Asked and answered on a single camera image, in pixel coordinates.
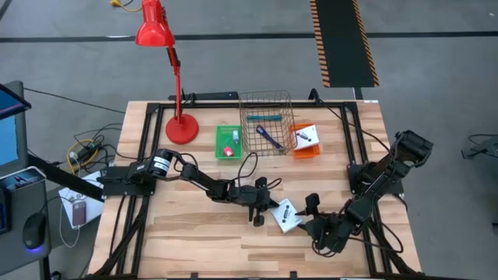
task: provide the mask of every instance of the wooden tabletop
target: wooden tabletop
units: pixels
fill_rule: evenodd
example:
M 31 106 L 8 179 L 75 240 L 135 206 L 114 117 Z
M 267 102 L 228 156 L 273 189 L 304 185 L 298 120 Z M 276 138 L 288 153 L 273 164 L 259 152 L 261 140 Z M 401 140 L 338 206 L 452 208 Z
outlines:
M 119 153 L 124 156 L 137 156 L 146 104 L 135 101 L 128 104 L 118 145 Z M 388 145 L 379 104 L 359 101 L 358 108 L 363 130 Z M 160 148 L 191 153 L 198 160 L 199 169 L 211 177 L 234 178 L 241 161 L 217 160 L 214 145 L 216 126 L 240 124 L 239 110 L 186 109 L 184 112 L 197 119 L 200 127 L 197 138 L 188 145 L 175 145 L 162 133 Z M 172 113 L 172 110 L 165 110 L 162 131 Z M 293 114 L 296 124 L 311 122 L 317 125 L 321 155 L 302 160 L 295 160 L 292 153 L 260 157 L 254 176 L 242 183 L 254 184 L 261 176 L 268 180 L 281 177 L 283 182 L 272 190 L 275 201 L 288 198 L 300 211 L 305 207 L 304 198 L 316 192 L 320 195 L 320 211 L 337 212 L 351 198 L 345 171 L 349 161 L 342 123 L 327 109 L 294 108 Z M 152 139 L 153 127 L 151 125 L 149 139 Z M 356 139 L 354 129 L 351 133 Z M 379 160 L 386 154 L 382 146 L 367 135 L 365 143 L 370 160 Z M 353 144 L 358 151 L 356 141 Z M 129 162 L 126 159 L 118 161 L 122 166 Z M 253 164 L 254 161 L 248 160 L 247 169 Z M 170 169 L 168 176 L 175 173 Z M 89 273 L 100 268 L 109 255 L 120 200 L 108 198 L 105 202 Z M 124 205 L 115 243 L 121 238 L 128 201 Z M 405 207 L 390 195 L 384 196 L 379 205 L 383 222 L 394 230 L 405 246 L 402 258 L 419 270 Z M 187 182 L 158 182 L 149 206 L 139 277 L 190 277 L 192 272 L 198 272 L 200 277 L 288 277 L 290 271 L 297 271 L 300 277 L 369 274 L 364 245 L 358 241 L 350 240 L 343 252 L 332 258 L 320 257 L 312 251 L 311 238 L 302 229 L 283 234 L 270 212 L 265 212 L 265 224 L 258 228 L 253 227 L 247 217 L 247 208 L 212 202 L 204 191 Z M 388 233 L 386 236 L 393 247 L 398 248 L 395 239 Z M 125 271 L 131 269 L 134 248 L 133 240 Z M 381 270 L 380 253 L 376 250 L 375 254 L 377 270 Z

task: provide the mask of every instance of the wire basket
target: wire basket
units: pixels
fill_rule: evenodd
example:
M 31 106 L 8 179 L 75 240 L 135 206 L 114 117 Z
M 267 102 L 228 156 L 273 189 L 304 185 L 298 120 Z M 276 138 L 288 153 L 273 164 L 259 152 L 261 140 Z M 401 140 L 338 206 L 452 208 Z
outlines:
M 294 125 L 294 115 L 286 90 L 241 93 L 239 104 L 244 151 L 256 152 L 260 156 L 279 156 L 293 149 L 292 145 L 297 141 L 291 141 L 289 127 Z M 258 125 L 282 147 L 277 148 L 257 133 Z

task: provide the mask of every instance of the orange plastic box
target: orange plastic box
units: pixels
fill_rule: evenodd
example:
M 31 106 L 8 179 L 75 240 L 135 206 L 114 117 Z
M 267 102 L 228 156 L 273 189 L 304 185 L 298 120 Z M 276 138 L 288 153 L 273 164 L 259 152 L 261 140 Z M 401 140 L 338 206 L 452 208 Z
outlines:
M 302 128 L 307 128 L 309 126 L 313 125 L 312 123 L 307 123 L 307 124 L 294 124 L 289 126 L 289 131 L 290 131 L 290 141 L 292 142 L 292 147 L 296 146 L 295 143 L 295 137 L 293 137 L 294 132 L 297 130 L 300 130 Z M 294 151 L 293 150 L 293 155 L 294 159 L 309 159 L 315 156 L 320 155 L 320 145 L 312 145 L 311 147 L 307 147 L 301 150 Z

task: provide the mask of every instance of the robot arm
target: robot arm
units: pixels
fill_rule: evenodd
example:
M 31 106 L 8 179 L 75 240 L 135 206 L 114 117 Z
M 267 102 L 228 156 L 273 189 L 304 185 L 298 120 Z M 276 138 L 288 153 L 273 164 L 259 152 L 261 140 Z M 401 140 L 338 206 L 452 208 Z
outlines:
M 173 161 L 182 165 L 180 174 L 175 177 L 167 177 L 167 172 Z M 201 170 L 197 164 L 187 162 L 179 152 L 169 149 L 159 149 L 143 163 L 131 163 L 126 178 L 101 177 L 99 182 L 105 186 L 106 181 L 121 180 L 124 184 L 153 184 L 155 180 L 166 182 L 173 180 L 184 180 L 205 191 L 206 196 L 218 203 L 234 203 L 249 208 L 249 221 L 254 226 L 262 226 L 265 217 L 261 215 L 269 208 L 279 207 L 279 204 L 270 198 L 270 190 L 267 188 L 266 177 L 260 177 L 255 185 L 244 185 L 237 187 L 235 180 L 215 180 Z
M 388 155 L 378 163 L 368 163 L 354 177 L 354 184 L 366 185 L 363 191 L 349 199 L 338 213 L 319 213 L 320 199 L 317 194 L 306 198 L 307 207 L 296 215 L 312 215 L 314 218 L 301 229 L 313 239 L 315 249 L 328 248 L 340 253 L 352 235 L 358 235 L 369 222 L 373 206 L 389 191 L 389 188 L 408 174 L 413 167 L 422 166 L 432 151 L 433 143 L 412 131 L 396 134 L 396 141 Z

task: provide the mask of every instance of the green plastic box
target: green plastic box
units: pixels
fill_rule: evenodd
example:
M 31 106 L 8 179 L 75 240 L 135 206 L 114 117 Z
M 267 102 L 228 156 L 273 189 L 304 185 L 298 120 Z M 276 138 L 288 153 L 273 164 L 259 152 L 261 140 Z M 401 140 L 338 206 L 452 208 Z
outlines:
M 233 131 L 238 131 L 239 142 L 233 142 Z M 233 156 L 225 156 L 223 149 L 229 146 L 232 148 Z M 218 125 L 216 127 L 216 147 L 215 157 L 217 159 L 240 159 L 242 157 L 242 128 L 240 125 Z

